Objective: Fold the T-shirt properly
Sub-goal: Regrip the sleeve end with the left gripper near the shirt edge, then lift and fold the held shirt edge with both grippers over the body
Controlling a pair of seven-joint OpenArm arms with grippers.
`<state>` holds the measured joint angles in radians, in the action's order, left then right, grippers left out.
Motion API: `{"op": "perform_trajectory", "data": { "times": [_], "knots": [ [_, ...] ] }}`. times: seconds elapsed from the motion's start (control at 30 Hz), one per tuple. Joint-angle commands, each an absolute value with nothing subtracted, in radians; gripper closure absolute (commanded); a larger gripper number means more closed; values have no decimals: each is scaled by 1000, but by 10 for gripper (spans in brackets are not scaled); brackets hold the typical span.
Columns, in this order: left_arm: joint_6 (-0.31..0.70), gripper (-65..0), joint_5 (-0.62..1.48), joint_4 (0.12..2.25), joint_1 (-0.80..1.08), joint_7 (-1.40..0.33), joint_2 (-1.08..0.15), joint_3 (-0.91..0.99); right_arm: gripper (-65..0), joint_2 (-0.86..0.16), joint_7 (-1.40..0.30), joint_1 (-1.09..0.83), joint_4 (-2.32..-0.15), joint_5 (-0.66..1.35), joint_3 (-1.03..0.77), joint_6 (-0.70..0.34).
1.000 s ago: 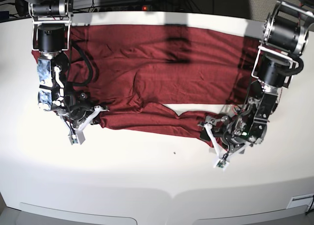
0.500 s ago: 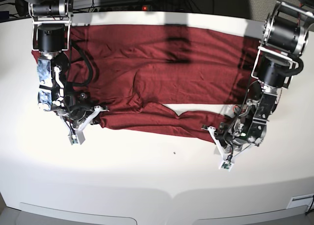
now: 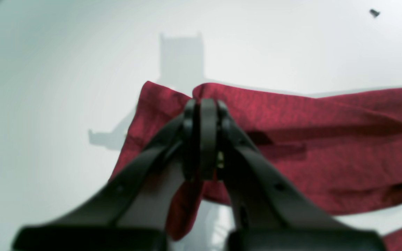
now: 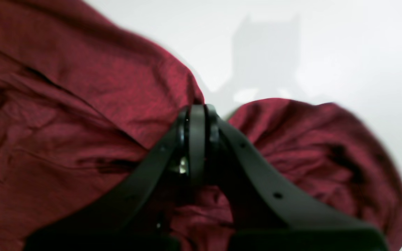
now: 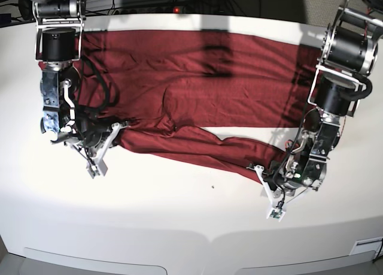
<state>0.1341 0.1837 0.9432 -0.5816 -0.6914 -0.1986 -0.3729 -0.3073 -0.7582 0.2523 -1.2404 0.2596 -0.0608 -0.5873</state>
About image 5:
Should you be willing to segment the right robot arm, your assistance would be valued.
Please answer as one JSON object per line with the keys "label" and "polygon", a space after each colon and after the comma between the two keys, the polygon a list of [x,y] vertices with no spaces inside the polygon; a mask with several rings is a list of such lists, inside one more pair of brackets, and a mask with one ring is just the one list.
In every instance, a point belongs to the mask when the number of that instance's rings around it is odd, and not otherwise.
{"label": "right robot arm", "polygon": [[[81,52],[86,0],[30,1],[37,29],[35,59],[44,64],[41,131],[51,144],[63,143],[83,156],[92,178],[104,176],[108,171],[104,156],[129,123],[99,118],[111,94],[95,64]],[[97,107],[80,104],[83,76],[76,61],[86,64],[101,85],[104,99]]]}

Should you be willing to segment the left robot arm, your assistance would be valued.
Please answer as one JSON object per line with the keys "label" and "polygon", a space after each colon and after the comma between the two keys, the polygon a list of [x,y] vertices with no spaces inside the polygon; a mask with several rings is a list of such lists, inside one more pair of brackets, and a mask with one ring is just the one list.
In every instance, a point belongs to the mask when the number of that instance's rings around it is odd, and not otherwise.
{"label": "left robot arm", "polygon": [[269,168],[251,164],[269,200],[267,218],[282,220],[286,208],[322,185],[329,153],[341,138],[341,119],[352,117],[372,93],[369,76],[382,38],[382,0],[343,0],[324,34],[321,55],[299,130],[281,162]]}

